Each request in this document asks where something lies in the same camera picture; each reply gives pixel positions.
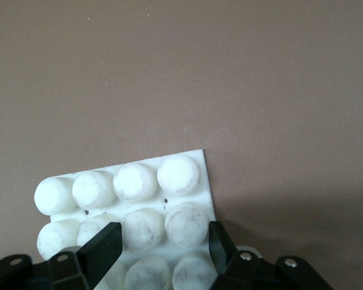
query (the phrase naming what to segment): brown table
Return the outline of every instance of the brown table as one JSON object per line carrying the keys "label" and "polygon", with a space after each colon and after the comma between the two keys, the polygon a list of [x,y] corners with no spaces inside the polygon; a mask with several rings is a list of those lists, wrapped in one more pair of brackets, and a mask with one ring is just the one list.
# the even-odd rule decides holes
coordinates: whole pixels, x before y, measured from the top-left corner
{"label": "brown table", "polygon": [[201,148],[236,243],[363,290],[363,1],[0,1],[0,258],[42,179]]}

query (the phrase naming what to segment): metal screw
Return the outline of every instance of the metal screw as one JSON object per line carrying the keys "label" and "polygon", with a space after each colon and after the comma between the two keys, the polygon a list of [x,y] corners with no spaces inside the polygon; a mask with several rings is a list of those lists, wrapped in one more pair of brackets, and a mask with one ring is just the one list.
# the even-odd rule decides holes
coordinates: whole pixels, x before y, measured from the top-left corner
{"label": "metal screw", "polygon": [[248,252],[242,252],[241,258],[245,261],[250,261],[252,259],[252,255],[250,255]]}
{"label": "metal screw", "polygon": [[285,264],[289,267],[292,267],[292,268],[296,268],[297,267],[297,262],[294,261],[293,259],[286,259],[285,260]]}

